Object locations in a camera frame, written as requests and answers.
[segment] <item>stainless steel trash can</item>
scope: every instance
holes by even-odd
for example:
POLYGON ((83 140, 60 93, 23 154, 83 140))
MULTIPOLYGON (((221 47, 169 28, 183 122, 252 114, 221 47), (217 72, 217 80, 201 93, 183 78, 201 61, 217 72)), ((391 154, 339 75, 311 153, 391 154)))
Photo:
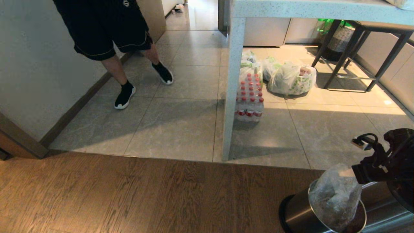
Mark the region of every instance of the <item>stainless steel trash can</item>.
MULTIPOLYGON (((282 201, 279 207, 279 219, 286 233, 337 233, 315 215, 310 205, 309 191, 316 181, 312 182, 309 188, 282 201)), ((359 233, 364 229, 365 224, 366 211, 360 201, 354 219, 341 233, 359 233)))

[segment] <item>black device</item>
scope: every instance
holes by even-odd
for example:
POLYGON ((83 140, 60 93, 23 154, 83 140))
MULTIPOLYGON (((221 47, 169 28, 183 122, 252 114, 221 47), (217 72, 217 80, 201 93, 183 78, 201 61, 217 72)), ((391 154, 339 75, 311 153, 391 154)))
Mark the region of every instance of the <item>black device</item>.
POLYGON ((414 130, 390 130, 384 139, 390 144, 387 151, 373 133, 354 138, 351 141, 354 145, 364 150, 372 148, 374 154, 353 165, 352 170, 359 184, 387 182, 394 198, 414 213, 414 130))

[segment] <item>stool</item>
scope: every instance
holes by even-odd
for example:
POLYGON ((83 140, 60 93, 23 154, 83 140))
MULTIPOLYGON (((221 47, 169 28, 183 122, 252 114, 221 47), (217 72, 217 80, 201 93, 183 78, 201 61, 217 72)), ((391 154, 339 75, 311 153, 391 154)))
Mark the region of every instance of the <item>stool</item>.
MULTIPOLYGON (((341 58, 339 59, 335 69, 332 71, 331 77, 326 82, 325 87, 324 87, 325 89, 328 89, 329 84, 332 82, 335 76, 339 77, 339 75, 337 75, 338 71, 341 69, 342 65, 345 63, 345 60, 348 59, 347 63, 344 65, 344 68, 346 68, 351 61, 353 61, 353 58, 355 57, 358 50, 361 48, 362 44, 365 42, 365 40, 368 38, 371 32, 396 33, 400 35, 398 38, 398 41, 395 43, 393 49, 391 50, 388 57, 385 59, 384 63, 382 64, 378 72, 375 74, 375 76, 373 76, 372 78, 369 78, 372 81, 371 81, 371 84, 368 86, 368 88, 365 90, 366 92, 369 92, 375 86, 375 84, 379 82, 382 75, 385 73, 387 68, 392 63, 392 61, 395 59, 395 57, 404 47, 405 43, 408 41, 410 36, 413 34, 414 27, 408 26, 408 25, 384 24, 384 23, 377 23, 377 22, 363 22, 363 21, 351 21, 351 20, 346 20, 346 22, 355 28, 355 32, 352 34, 352 37, 349 40, 347 47, 345 48, 345 51, 343 52, 341 58)), ((325 37, 322 45, 320 46, 318 50, 318 53, 316 54, 315 60, 312 63, 312 67, 315 67, 316 63, 318 63, 321 55, 326 50, 328 43, 332 39, 340 23, 341 23, 341 20, 339 19, 334 20, 334 22, 332 23, 331 29, 329 30, 327 36, 325 37)))

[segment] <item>black sneaker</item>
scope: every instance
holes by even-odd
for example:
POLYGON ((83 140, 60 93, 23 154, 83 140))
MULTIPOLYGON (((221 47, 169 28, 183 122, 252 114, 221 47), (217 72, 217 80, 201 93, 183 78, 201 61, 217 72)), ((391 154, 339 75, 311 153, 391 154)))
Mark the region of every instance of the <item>black sneaker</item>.
POLYGON ((128 81, 125 85, 121 86, 121 93, 119 94, 118 98, 115 101, 115 108, 116 109, 124 109, 128 107, 129 100, 131 97, 137 92, 137 89, 128 81))
POLYGON ((171 71, 164 66, 162 62, 159 62, 158 65, 152 64, 152 67, 158 72, 159 78, 165 85, 171 85, 174 82, 174 76, 171 71))

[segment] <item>countertop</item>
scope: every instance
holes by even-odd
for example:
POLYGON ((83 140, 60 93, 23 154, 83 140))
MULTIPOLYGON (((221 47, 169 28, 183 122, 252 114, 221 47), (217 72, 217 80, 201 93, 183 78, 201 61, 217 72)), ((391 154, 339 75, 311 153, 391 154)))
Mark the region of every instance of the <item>countertop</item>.
POLYGON ((330 18, 414 25, 414 11, 401 10, 385 0, 233 0, 231 17, 330 18))

